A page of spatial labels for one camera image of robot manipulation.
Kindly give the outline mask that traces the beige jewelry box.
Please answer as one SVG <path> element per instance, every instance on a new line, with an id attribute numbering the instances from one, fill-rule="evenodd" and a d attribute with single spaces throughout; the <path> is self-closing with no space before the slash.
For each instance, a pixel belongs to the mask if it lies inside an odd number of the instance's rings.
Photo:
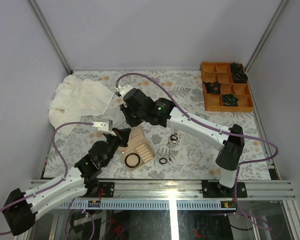
<path id="1" fill-rule="evenodd" d="M 142 166 L 155 159 L 156 154 L 150 143 L 146 140 L 142 126 L 133 127 L 130 132 L 128 147 L 119 147 L 117 150 L 121 154 L 123 165 L 130 172 L 140 169 Z M 140 157 L 140 164 L 136 168 L 128 168 L 125 165 L 125 158 L 128 154 L 135 153 Z"/>

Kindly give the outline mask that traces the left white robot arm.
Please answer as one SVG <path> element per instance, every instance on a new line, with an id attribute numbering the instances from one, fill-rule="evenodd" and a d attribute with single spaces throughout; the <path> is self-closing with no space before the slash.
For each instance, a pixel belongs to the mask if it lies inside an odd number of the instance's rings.
<path id="1" fill-rule="evenodd" d="M 68 169 L 66 175 L 21 191 L 13 190 L 4 204 L 3 216 L 13 236 L 29 230 L 50 210 L 72 199 L 95 197 L 100 190 L 98 176 L 108 166 L 119 147 L 128 145 L 131 129 L 114 128 L 106 140 L 96 141 L 88 153 Z"/>

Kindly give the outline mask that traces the black bangle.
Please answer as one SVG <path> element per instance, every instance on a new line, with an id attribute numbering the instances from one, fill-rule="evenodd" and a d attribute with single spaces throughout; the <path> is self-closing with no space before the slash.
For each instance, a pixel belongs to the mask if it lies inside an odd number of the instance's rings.
<path id="1" fill-rule="evenodd" d="M 125 157 L 124 163 L 128 168 L 134 169 L 141 163 L 141 158 L 137 153 L 130 153 Z"/>

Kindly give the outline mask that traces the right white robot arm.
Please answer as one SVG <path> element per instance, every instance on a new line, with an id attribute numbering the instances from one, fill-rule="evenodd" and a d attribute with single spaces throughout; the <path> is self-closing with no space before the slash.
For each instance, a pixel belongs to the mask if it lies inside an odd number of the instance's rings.
<path id="1" fill-rule="evenodd" d="M 214 124 L 200 117 L 194 117 L 173 101 L 166 98 L 152 100 L 140 89 L 130 85 L 118 87 L 116 95 L 122 97 L 120 110 L 130 127 L 142 122 L 152 126 L 162 126 L 192 135 L 219 151 L 215 160 L 220 167 L 218 192 L 223 197 L 230 197 L 236 191 L 235 179 L 245 141 L 243 137 L 232 134 L 243 134 L 241 126 L 232 127 Z"/>

